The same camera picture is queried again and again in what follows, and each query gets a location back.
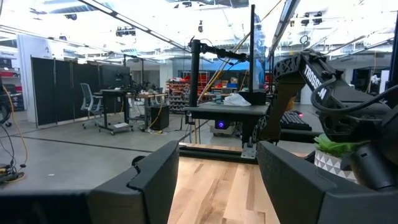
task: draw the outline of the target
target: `concrete floor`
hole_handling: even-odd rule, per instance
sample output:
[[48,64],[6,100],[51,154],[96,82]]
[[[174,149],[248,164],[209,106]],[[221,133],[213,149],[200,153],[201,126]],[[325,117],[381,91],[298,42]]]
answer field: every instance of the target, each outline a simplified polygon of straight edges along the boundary
[[[297,105],[296,110],[304,113],[304,120],[311,124],[314,131],[322,131],[315,110],[311,106]],[[24,112],[16,113],[29,151],[27,167],[23,170],[25,180],[2,186],[10,190],[18,189],[87,189],[95,187],[126,170],[136,156],[148,155],[171,140],[183,139],[187,126],[181,125],[179,114],[170,115],[170,125],[165,134],[143,133],[137,127],[134,132],[126,131],[110,135],[108,131],[98,132],[90,126],[83,129],[82,122],[59,125],[52,128],[36,129],[35,124],[26,120]],[[121,119],[118,115],[111,121]],[[15,124],[6,128],[11,135],[17,163],[25,158],[24,148]],[[202,144],[219,146],[240,146],[236,137],[214,137],[210,128],[204,124],[200,129]],[[11,150],[9,139],[0,129],[0,140],[4,147]],[[290,152],[312,152],[312,144],[285,142],[278,144]],[[11,157],[0,150],[0,163],[8,163]]]

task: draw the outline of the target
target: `white plastic bag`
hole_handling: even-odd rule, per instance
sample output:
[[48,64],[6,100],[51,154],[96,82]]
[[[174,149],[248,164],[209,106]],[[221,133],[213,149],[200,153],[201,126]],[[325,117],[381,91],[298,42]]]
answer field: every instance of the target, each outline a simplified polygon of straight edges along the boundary
[[224,105],[227,106],[251,106],[240,94],[235,93],[231,96],[227,96],[224,100]]

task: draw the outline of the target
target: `potted plant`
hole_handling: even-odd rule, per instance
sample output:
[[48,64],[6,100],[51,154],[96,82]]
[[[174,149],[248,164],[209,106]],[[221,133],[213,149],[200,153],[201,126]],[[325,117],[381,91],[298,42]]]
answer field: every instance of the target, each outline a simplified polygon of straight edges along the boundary
[[317,167],[357,183],[353,171],[340,169],[341,158],[346,153],[353,152],[357,144],[333,142],[325,134],[316,137],[315,142],[315,165]]

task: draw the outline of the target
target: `white geometric pot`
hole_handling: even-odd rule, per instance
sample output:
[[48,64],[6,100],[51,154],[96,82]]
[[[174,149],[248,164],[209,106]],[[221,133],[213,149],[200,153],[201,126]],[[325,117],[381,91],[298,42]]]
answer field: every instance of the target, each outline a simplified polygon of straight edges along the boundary
[[343,171],[340,169],[341,159],[326,154],[324,152],[315,150],[315,165],[332,174],[357,183],[353,171]]

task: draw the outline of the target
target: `ceiling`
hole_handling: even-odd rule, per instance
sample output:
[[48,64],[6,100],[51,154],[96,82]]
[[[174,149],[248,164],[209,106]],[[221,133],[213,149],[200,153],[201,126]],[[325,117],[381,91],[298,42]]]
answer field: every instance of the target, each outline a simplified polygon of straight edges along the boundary
[[[135,37],[131,35],[117,37],[118,27],[130,26],[107,14],[94,11],[76,0],[31,0],[30,4],[21,4],[22,0],[3,1],[0,17],[2,25],[40,34],[43,37],[65,36],[73,42],[138,56],[153,55],[153,58],[156,58],[162,54],[173,54],[173,57],[186,55],[173,50],[170,44],[140,30],[136,30]],[[183,1],[171,0],[100,2],[182,46],[186,46],[195,36],[206,39],[204,41],[213,45],[232,48],[249,32],[248,0],[201,0],[201,6],[197,6],[193,1],[193,6],[189,8],[175,8],[178,3],[182,6]],[[250,4],[256,5],[256,13],[263,18],[277,2],[278,0],[251,0]],[[278,4],[261,23],[268,47],[273,44],[272,37],[283,8],[284,1]],[[373,45],[393,37],[396,10],[398,10],[396,0],[301,0],[275,53],[291,54],[312,46],[333,56]],[[322,13],[322,22],[314,24],[313,19],[316,19],[314,15],[319,12]],[[310,18],[304,18],[305,13],[308,13]],[[76,15],[76,20],[70,18],[73,14]],[[302,21],[306,19],[309,20],[308,25],[302,26]],[[203,32],[198,31],[200,23]],[[354,39],[357,41],[333,51]],[[387,47],[378,47],[377,50],[391,51],[391,46],[386,45]],[[91,49],[86,54],[96,51],[98,49]]]

